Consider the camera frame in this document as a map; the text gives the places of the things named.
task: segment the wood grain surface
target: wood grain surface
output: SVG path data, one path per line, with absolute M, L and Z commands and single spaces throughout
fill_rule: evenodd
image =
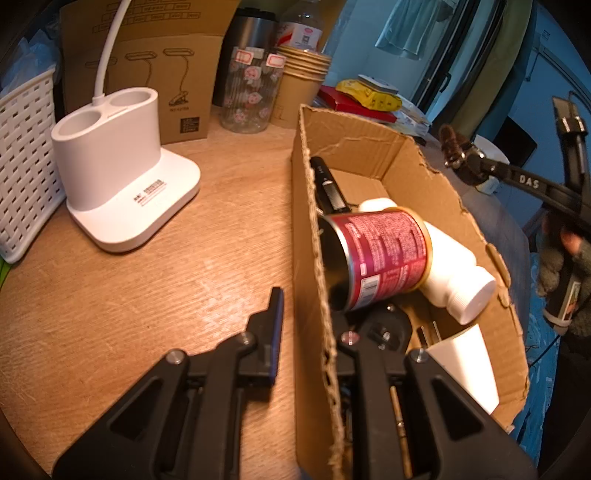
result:
M 48 472 L 58 455 L 171 348 L 199 353 L 244 329 L 285 291 L 270 403 L 251 401 L 243 480 L 296 479 L 291 288 L 294 131 L 222 129 L 168 145 L 202 170 L 201 190 L 140 249 L 101 251 L 65 205 L 0 294 L 0 407 Z

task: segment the bottle label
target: bottle label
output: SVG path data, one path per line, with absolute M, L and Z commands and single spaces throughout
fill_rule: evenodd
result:
M 308 27 L 301 23 L 283 22 L 277 33 L 277 46 L 284 45 L 295 48 L 309 48 L 315 50 L 322 30 Z

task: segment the white basket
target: white basket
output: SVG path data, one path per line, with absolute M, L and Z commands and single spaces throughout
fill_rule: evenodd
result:
M 14 263 L 66 197 L 51 146 L 53 72 L 0 99 L 0 255 Z

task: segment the blue wall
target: blue wall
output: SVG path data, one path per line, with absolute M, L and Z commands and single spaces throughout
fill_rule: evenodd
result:
M 450 5 L 457 2 L 445 1 Z M 375 47 L 375 43 L 396 3 L 396 0 L 356 0 L 333 55 L 325 85 L 336 86 L 341 80 L 354 79 L 363 73 L 386 80 L 398 88 L 400 95 L 412 97 L 448 22 L 435 24 L 421 60 L 387 53 Z
M 542 45 L 558 56 L 580 82 L 591 90 L 591 73 L 564 31 L 541 6 L 538 6 L 535 30 L 541 35 Z M 542 35 L 544 31 L 550 34 L 547 39 Z M 533 67 L 535 56 L 536 52 L 533 51 L 527 69 L 527 75 L 531 72 L 531 81 L 524 81 L 521 85 L 509 116 L 538 144 L 538 148 L 524 168 L 550 180 L 562 182 L 564 167 L 556 135 L 551 98 L 553 96 L 566 98 L 569 90 L 573 88 L 543 57 L 538 57 Z M 581 116 L 587 124 L 591 124 L 591 113 L 579 102 L 577 104 Z M 521 226 L 541 207 L 539 200 L 506 185 L 499 187 L 497 196 Z

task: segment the paper cup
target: paper cup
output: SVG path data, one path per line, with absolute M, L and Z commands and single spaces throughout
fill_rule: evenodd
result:
M 311 63 L 307 63 L 306 61 L 294 60 L 291 58 L 287 58 L 285 63 L 291 67 L 295 67 L 298 69 L 309 70 L 312 73 L 320 73 L 326 75 L 329 71 L 329 66 L 320 67 L 318 65 L 314 65 Z
M 329 57 L 328 55 L 324 55 L 322 53 L 318 53 L 314 50 L 302 50 L 301 48 L 294 48 L 288 46 L 280 46 L 277 47 L 277 49 L 284 51 L 286 54 L 290 56 L 309 57 L 327 64 L 330 64 L 330 62 L 332 61 L 332 57 Z
M 311 72 L 309 70 L 304 70 L 304 69 L 301 69 L 298 67 L 290 66 L 287 63 L 285 64 L 283 71 L 292 73 L 294 75 L 302 76 L 302 77 L 305 77 L 305 78 L 308 78 L 311 80 L 317 80 L 320 83 L 324 82 L 324 80 L 326 78 L 326 72 L 325 73 Z
M 321 80 L 285 70 L 271 114 L 271 123 L 278 127 L 296 129 L 300 104 L 311 104 L 320 85 Z
M 332 62 L 332 58 L 328 55 L 321 55 L 307 50 L 299 50 L 292 47 L 279 47 L 277 50 L 288 58 L 307 61 L 322 67 L 330 66 Z

